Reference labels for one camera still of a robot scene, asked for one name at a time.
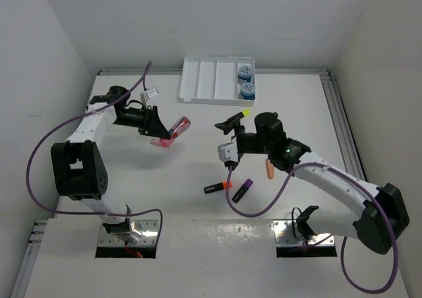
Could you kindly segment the pink eraser case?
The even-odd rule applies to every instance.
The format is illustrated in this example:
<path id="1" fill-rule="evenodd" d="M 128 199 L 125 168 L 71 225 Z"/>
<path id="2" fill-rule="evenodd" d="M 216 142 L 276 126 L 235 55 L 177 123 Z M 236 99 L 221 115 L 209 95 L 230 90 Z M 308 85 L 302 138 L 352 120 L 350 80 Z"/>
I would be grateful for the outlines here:
<path id="1" fill-rule="evenodd" d="M 153 138 L 150 141 L 151 145 L 159 146 L 163 148 L 169 148 L 173 144 L 174 139 L 164 139 L 164 138 Z"/>

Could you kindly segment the pink tube of pens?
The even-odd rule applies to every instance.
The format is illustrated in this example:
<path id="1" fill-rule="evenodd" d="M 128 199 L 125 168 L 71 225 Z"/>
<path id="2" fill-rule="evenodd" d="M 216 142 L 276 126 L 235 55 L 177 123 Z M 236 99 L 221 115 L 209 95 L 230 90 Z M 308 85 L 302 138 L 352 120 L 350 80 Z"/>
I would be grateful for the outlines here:
<path id="1" fill-rule="evenodd" d="M 170 128 L 169 133 L 171 139 L 174 140 L 181 134 L 183 134 L 191 126 L 191 121 L 189 118 L 182 116 L 178 119 L 173 126 Z"/>

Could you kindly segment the blue tape roll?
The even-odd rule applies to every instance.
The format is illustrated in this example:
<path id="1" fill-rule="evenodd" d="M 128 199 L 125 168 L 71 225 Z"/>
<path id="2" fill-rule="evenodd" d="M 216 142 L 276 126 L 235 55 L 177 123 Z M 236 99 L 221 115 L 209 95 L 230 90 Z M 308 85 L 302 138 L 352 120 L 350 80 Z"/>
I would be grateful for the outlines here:
<path id="1" fill-rule="evenodd" d="M 240 96 L 244 100 L 255 100 L 256 86 L 251 82 L 246 82 L 241 85 Z"/>
<path id="2" fill-rule="evenodd" d="M 237 76 L 238 83 L 244 84 L 246 82 L 251 82 L 253 77 L 254 70 L 251 65 L 243 64 L 238 66 Z"/>

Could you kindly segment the orange eraser case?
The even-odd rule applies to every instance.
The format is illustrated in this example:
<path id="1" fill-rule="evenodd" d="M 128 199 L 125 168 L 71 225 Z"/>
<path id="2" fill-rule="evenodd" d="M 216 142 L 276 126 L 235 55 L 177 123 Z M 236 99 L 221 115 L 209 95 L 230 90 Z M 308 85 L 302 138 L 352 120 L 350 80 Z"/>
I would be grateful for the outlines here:
<path id="1" fill-rule="evenodd" d="M 271 163 L 271 161 L 269 159 L 266 159 L 265 165 L 266 165 L 267 178 L 273 179 L 274 178 L 274 166 L 273 166 L 273 164 Z"/>

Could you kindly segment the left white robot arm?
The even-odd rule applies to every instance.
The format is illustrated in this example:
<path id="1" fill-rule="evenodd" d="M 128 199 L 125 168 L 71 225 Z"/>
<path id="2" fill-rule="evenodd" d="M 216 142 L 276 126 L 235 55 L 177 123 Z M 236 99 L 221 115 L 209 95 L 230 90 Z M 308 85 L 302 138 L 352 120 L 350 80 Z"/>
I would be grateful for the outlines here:
<path id="1" fill-rule="evenodd" d="M 141 135 L 170 138 L 158 115 L 157 106 L 128 107 L 130 95 L 122 86 L 93 96 L 74 133 L 51 147 L 56 189 L 59 195 L 79 201 L 98 213 L 108 234 L 138 241 L 142 232 L 130 219 L 131 209 L 108 191 L 108 174 L 99 146 L 112 125 L 136 128 Z"/>

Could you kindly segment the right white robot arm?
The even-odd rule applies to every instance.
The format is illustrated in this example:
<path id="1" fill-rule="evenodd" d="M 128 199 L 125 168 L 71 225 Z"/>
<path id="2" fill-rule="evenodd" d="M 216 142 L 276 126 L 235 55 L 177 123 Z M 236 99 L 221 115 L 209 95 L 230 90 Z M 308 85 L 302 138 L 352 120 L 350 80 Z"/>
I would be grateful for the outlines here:
<path id="1" fill-rule="evenodd" d="M 377 254 L 397 248 L 397 240 L 409 225 L 409 215 L 399 188 L 381 187 L 358 179 L 330 165 L 310 147 L 286 135 L 276 112 L 255 117 L 255 133 L 241 124 L 237 113 L 215 127 L 232 134 L 231 142 L 218 146 L 219 159 L 234 170 L 245 154 L 264 154 L 271 164 L 289 177 L 306 181 L 346 206 L 350 213 L 331 218 L 320 206 L 308 206 L 296 219 L 298 232 L 306 239 L 319 233 L 339 234 L 360 240 Z"/>

